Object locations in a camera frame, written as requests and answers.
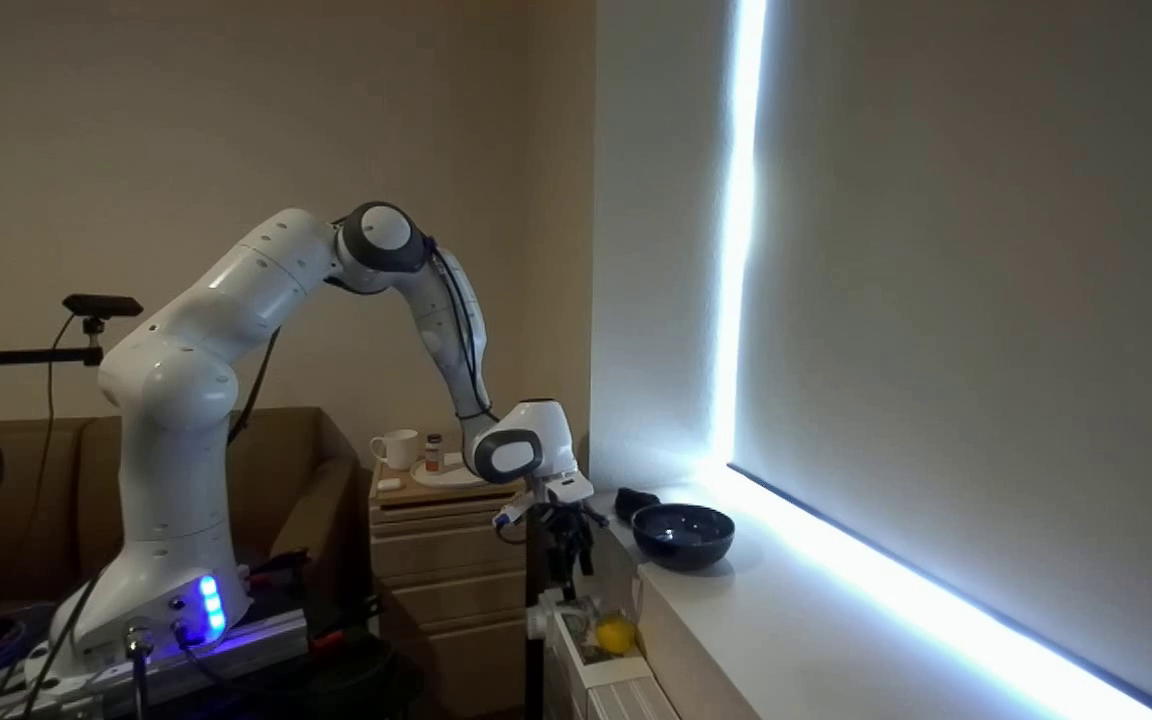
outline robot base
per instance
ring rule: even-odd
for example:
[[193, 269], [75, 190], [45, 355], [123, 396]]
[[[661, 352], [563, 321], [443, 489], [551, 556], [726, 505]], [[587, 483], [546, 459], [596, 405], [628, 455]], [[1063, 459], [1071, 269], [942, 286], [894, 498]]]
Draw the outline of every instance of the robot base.
[[[27, 658], [15, 669], [23, 681], [15, 681], [0, 695], [0, 720], [23, 717], [27, 687], [45, 669], [45, 643], [27, 650]], [[193, 655], [171, 650], [169, 658], [150, 658], [142, 669], [146, 698], [164, 702], [186, 691], [199, 691], [225, 681], [240, 681], [249, 671], [282, 664], [308, 655], [308, 623], [304, 612], [280, 612], [256, 623], [230, 628], [216, 643], [197, 643]], [[129, 717], [137, 708], [137, 671], [131, 658], [112, 664], [90, 677], [58, 677], [52, 687], [45, 687], [27, 717], [70, 717], [70, 720], [97, 720], [97, 717]]]

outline black bowl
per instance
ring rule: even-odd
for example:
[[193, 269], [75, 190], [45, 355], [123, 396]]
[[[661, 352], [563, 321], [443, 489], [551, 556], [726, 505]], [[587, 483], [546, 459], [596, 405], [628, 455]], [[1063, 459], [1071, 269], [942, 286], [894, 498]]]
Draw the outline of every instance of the black bowl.
[[701, 572], [726, 556], [731, 516], [702, 505], [649, 505], [633, 516], [633, 541], [662, 568]]

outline window sill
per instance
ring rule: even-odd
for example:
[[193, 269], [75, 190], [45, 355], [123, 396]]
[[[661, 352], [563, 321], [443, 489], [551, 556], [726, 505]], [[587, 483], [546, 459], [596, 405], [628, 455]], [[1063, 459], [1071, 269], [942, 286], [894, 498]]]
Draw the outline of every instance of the window sill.
[[[668, 483], [654, 496], [710, 505], [735, 519], [735, 542], [721, 568], [683, 576], [639, 560], [633, 530], [606, 511], [645, 590], [661, 596], [674, 619], [670, 628], [701, 643], [754, 717], [1038, 717], [1011, 687], [832, 579], [812, 553], [794, 546], [793, 526], [800, 519], [779, 496], [735, 470], [721, 489]], [[654, 677], [662, 687], [690, 683], [662, 677], [661, 664]]]

